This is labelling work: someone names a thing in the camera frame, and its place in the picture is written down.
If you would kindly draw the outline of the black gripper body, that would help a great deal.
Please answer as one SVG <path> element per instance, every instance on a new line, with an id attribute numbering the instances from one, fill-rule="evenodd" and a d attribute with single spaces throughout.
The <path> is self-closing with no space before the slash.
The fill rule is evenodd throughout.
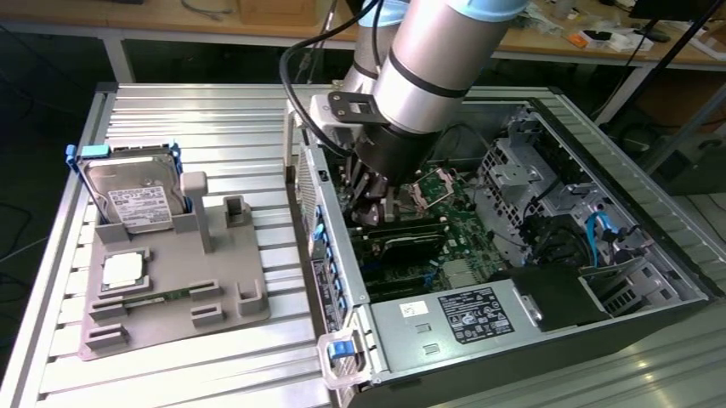
<path id="1" fill-rule="evenodd" d="M 354 151 L 369 169 L 397 186 L 421 169 L 437 141 L 438 132 L 410 133 L 394 125 L 369 124 Z"/>

